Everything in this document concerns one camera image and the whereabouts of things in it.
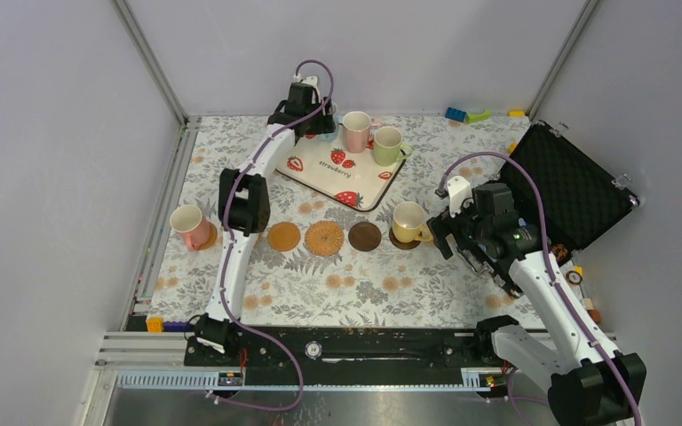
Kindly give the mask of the yellow mug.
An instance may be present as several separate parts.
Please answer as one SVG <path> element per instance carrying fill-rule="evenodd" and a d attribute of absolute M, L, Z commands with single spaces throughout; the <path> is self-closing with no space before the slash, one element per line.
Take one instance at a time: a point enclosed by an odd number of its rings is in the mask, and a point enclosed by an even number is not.
<path fill-rule="evenodd" d="M 433 240 L 424 208 L 412 201 L 402 202 L 393 210 L 393 231 L 402 242 Z"/>

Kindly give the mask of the green mug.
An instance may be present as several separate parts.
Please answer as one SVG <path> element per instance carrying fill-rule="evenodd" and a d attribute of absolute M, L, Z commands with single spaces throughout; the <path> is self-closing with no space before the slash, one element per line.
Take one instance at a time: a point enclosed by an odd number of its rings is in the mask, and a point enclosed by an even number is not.
<path fill-rule="evenodd" d="M 388 167 L 406 160 L 413 152 L 414 148 L 403 142 L 401 131 L 393 126 L 381 127 L 374 134 L 373 156 L 379 166 Z"/>

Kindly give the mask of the pink mug front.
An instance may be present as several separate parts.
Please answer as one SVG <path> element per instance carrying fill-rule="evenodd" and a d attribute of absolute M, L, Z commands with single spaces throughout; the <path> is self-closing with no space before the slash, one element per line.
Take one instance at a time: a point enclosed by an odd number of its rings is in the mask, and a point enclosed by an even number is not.
<path fill-rule="evenodd" d="M 192 204 L 180 206 L 171 213 L 170 228 L 182 238 L 189 251 L 206 248 L 212 236 L 210 222 Z"/>

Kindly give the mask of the blue mug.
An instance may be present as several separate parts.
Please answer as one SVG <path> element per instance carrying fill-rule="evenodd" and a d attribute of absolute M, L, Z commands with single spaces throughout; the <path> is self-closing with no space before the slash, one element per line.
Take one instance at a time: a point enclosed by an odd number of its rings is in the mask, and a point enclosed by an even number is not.
<path fill-rule="evenodd" d="M 323 141 L 332 142 L 332 141 L 337 139 L 340 124 L 339 124 L 339 118 L 338 118 L 338 114 L 337 114 L 337 103 L 336 102 L 333 102 L 331 105 L 331 118 L 332 118 L 332 123 L 333 123 L 332 132 L 322 134 L 321 139 Z"/>

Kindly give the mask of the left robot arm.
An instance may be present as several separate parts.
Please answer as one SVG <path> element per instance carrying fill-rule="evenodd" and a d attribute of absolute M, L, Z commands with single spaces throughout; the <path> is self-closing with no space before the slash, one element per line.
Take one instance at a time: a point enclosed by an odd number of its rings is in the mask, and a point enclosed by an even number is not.
<path fill-rule="evenodd" d="M 330 133 L 335 128 L 332 101 L 329 95 L 321 95 L 318 77 L 296 76 L 288 97 L 269 116 L 263 140 L 238 168 L 220 174 L 218 220 L 224 237 L 217 284 L 205 313 L 194 325 L 192 338 L 195 349 L 206 350 L 220 365 L 239 356 L 238 299 L 251 251 L 270 219 L 267 178 L 305 134 Z"/>

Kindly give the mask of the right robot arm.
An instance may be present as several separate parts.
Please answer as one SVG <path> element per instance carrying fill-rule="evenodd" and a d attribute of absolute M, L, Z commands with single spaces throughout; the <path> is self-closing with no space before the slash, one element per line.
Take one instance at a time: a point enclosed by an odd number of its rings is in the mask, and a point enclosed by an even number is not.
<path fill-rule="evenodd" d="M 646 379 L 639 355 L 619 351 L 574 297 L 550 251 L 546 225 L 520 225 L 511 189 L 503 183 L 472 188 L 453 177 L 436 193 L 449 200 L 428 226 L 444 258 L 457 247 L 517 286 L 540 316 L 555 347 L 549 349 L 508 316 L 479 322 L 473 345 L 482 364 L 517 367 L 546 392 L 560 425 L 642 423 L 638 401 Z"/>

